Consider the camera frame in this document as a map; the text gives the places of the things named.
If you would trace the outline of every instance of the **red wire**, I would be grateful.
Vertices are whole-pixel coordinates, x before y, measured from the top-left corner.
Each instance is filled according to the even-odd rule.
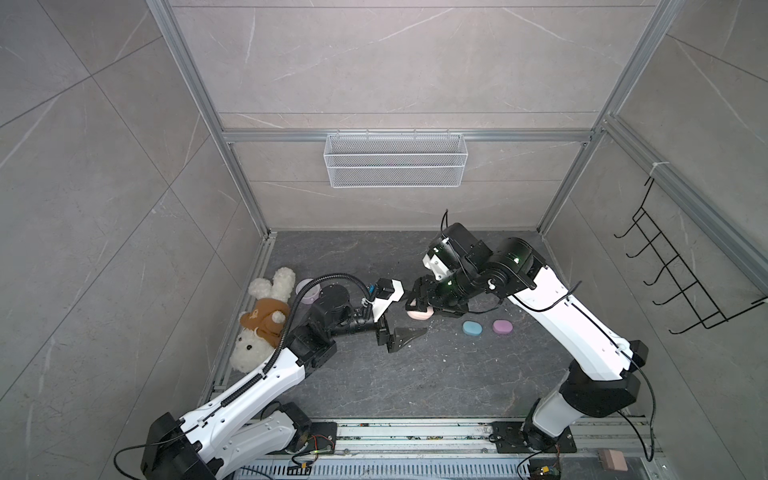
[[[325,440],[327,440],[327,441],[328,441],[328,443],[330,443],[330,444],[331,444],[331,448],[332,448],[332,449],[336,449],[336,444],[335,444],[335,443],[333,443],[333,440],[329,439],[329,438],[328,438],[328,437],[326,437],[325,435],[319,435],[319,434],[318,434],[318,435],[312,435],[312,436],[313,436],[313,437],[315,437],[315,450],[317,450],[317,437],[323,437]]]

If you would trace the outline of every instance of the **brown hoodie on plush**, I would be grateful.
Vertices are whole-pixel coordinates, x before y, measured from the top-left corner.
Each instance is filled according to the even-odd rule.
[[[290,307],[287,303],[274,298],[262,298],[256,301],[253,312],[245,313],[240,317],[240,325],[247,329],[256,330],[258,336],[269,342],[273,348],[277,348],[277,344],[280,343],[280,333],[285,324],[275,323],[272,320],[272,314],[278,311],[283,312],[287,318]]]

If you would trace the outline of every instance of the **gray marble wall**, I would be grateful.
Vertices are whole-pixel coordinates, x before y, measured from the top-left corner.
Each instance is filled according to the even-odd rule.
[[[175,0],[227,127],[591,127],[653,1]]]
[[[591,128],[654,0],[174,0],[227,128]],[[268,224],[531,229],[577,144],[470,144],[460,188],[336,190],[321,144],[238,144]],[[369,214],[372,208],[380,211]]]
[[[764,250],[768,250],[766,25],[768,3],[762,0],[688,0],[620,111],[641,137]],[[610,165],[609,157],[617,163]],[[606,146],[602,157],[590,163],[571,199],[669,352],[697,401],[695,410],[707,416],[719,436],[723,446],[717,464],[723,475],[736,478],[739,472],[744,478],[768,478],[764,368],[768,356],[763,345],[768,336],[768,306],[716,329],[697,327],[683,335],[669,334],[667,328],[678,329],[692,321],[690,307],[682,297],[662,307],[650,303],[665,296],[665,289],[673,291],[671,285],[639,283],[653,279],[652,266],[642,258],[624,257],[623,249],[632,251],[632,247],[610,235],[609,230],[626,226],[639,194],[632,185],[643,177],[625,158],[614,145]],[[662,228],[727,314],[760,298],[677,205],[664,195],[658,202]],[[563,215],[558,218],[558,222],[568,221],[572,220]],[[696,287],[692,293],[703,315],[713,312]],[[672,432],[665,435],[665,446],[678,441]]]
[[[197,403],[257,233],[143,0],[0,18],[0,477],[117,478]]]
[[[688,0],[621,117],[768,251],[768,2]]]
[[[643,280],[653,282],[661,263],[650,249],[627,258],[645,244],[637,229],[622,239],[614,237],[632,224],[646,179],[620,147],[605,139],[547,240],[565,276],[572,283],[584,281],[579,299],[612,329],[648,345],[645,370],[657,395],[656,433],[680,477],[764,478],[768,305],[712,329],[697,326],[680,335],[670,333],[695,323],[694,312],[682,296],[654,305],[654,300],[661,303],[677,292],[669,274],[645,285]],[[733,315],[762,296],[660,187],[653,186],[646,208],[725,314]],[[653,227],[644,226],[654,234]],[[661,238],[654,245],[665,261],[673,257]],[[683,286],[693,282],[681,264],[672,268]],[[688,293],[702,316],[715,311],[701,288]],[[650,414],[647,392],[638,407]]]

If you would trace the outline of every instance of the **blue oval sponge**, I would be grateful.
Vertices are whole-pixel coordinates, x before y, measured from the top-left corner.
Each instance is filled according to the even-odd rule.
[[[466,321],[464,322],[464,325],[462,325],[462,330],[464,330],[464,333],[471,336],[480,336],[482,333],[482,325],[480,325],[477,322],[472,321]]]

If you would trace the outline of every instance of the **white zip tie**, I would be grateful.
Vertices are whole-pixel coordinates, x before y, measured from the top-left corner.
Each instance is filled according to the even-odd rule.
[[[653,162],[650,166],[650,172],[648,172],[648,177],[654,174],[654,170],[656,170],[656,167],[659,165],[669,164],[669,162]]]

